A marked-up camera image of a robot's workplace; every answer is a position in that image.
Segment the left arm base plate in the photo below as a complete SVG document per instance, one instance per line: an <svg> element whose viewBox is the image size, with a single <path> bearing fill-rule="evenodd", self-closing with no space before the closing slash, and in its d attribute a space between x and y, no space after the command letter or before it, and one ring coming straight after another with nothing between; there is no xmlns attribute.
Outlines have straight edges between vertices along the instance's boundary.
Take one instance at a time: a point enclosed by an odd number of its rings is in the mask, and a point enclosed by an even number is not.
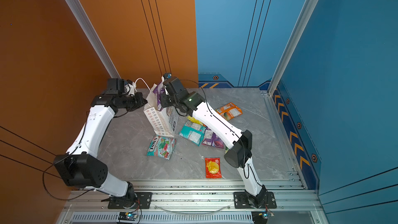
<svg viewBox="0 0 398 224"><path fill-rule="evenodd" d="M152 200L152 192L138 192L131 198L110 197L102 200L108 202L108 209L149 209Z"/></svg>

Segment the green red Fox's candy bag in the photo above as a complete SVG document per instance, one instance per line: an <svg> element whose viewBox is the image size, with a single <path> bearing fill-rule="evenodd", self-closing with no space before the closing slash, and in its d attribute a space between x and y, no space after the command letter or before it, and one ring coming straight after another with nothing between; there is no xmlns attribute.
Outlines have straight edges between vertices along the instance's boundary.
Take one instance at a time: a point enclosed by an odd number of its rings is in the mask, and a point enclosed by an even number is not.
<svg viewBox="0 0 398 224"><path fill-rule="evenodd" d="M147 156L160 157L170 160L176 139L155 135L150 143L147 151Z"/></svg>

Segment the red yellow snack packet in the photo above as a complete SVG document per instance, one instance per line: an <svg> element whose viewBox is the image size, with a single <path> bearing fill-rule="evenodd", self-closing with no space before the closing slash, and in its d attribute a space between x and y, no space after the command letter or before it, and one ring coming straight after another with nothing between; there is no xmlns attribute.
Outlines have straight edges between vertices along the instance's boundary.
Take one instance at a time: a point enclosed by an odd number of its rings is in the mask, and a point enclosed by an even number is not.
<svg viewBox="0 0 398 224"><path fill-rule="evenodd" d="M220 158L205 158L205 173L209 179L222 178Z"/></svg>

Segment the purple Savoria snack bag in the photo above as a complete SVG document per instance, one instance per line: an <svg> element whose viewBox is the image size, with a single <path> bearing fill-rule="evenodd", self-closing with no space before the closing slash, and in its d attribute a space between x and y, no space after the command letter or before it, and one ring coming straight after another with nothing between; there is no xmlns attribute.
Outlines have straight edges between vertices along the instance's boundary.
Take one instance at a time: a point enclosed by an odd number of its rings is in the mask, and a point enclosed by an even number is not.
<svg viewBox="0 0 398 224"><path fill-rule="evenodd" d="M204 133L202 145L211 146L215 148L224 148L224 143L219 136L211 129L207 128Z"/></svg>

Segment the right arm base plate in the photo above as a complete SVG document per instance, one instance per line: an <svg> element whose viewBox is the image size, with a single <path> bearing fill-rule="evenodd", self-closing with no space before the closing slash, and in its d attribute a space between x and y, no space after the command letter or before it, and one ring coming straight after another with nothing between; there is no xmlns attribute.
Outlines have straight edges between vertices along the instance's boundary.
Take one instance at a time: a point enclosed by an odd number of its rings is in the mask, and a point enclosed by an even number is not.
<svg viewBox="0 0 398 224"><path fill-rule="evenodd" d="M237 209L276 209L277 203L273 192L267 191L259 197L251 196L247 192L234 192L234 207Z"/></svg>

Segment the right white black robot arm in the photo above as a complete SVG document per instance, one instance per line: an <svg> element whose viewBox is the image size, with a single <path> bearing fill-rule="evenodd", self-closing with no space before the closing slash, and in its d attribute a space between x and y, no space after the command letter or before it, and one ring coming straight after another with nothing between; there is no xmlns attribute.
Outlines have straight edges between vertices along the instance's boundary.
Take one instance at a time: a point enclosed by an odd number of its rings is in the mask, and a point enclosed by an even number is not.
<svg viewBox="0 0 398 224"><path fill-rule="evenodd" d="M253 208L267 207L268 190L260 181L252 159L252 133L242 131L221 117L208 103L206 94L188 92L181 80L170 73L162 78L165 92L161 94L163 106L173 106L209 127L227 146L226 162L236 168L244 182L245 194Z"/></svg>

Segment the purple snack bag front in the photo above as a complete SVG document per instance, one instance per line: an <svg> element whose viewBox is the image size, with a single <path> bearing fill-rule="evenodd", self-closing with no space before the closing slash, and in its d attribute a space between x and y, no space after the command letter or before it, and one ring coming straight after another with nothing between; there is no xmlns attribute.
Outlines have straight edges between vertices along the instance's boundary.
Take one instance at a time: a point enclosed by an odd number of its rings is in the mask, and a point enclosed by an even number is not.
<svg viewBox="0 0 398 224"><path fill-rule="evenodd" d="M154 85L154 88L152 89L152 93L155 96L155 101L156 101L156 107L158 111L162 111L162 103L161 103L161 94L165 93L163 83L160 82L158 85Z"/></svg>

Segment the white patterned paper bag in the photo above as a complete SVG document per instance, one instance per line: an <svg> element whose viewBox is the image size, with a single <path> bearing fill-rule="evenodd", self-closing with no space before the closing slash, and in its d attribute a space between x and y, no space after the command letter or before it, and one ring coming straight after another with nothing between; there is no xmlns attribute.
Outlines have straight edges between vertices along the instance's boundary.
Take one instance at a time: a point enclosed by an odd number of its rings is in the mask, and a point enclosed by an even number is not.
<svg viewBox="0 0 398 224"><path fill-rule="evenodd" d="M156 107L155 96L152 93L152 88L149 88L148 84L142 79L138 78L133 83L134 92L138 92L136 89L136 83L141 80L148 88L149 93L146 97L147 104L144 106L144 114L149 120L153 127L156 135L172 138L176 134L176 127L178 122L178 115L173 107L163 108L162 111L158 111Z"/></svg>

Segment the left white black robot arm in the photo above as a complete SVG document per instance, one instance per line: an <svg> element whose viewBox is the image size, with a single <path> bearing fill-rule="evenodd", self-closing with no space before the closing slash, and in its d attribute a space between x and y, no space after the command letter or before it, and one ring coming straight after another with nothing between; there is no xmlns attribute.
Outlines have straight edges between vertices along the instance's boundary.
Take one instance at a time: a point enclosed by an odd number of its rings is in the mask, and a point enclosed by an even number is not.
<svg viewBox="0 0 398 224"><path fill-rule="evenodd" d="M118 110L135 111L147 104L142 93L124 94L112 91L97 95L89 110L87 120L78 137L64 155L57 155L54 166L65 185L98 190L109 197L111 207L133 208L138 197L133 185L118 179L98 158L98 149L105 132Z"/></svg>

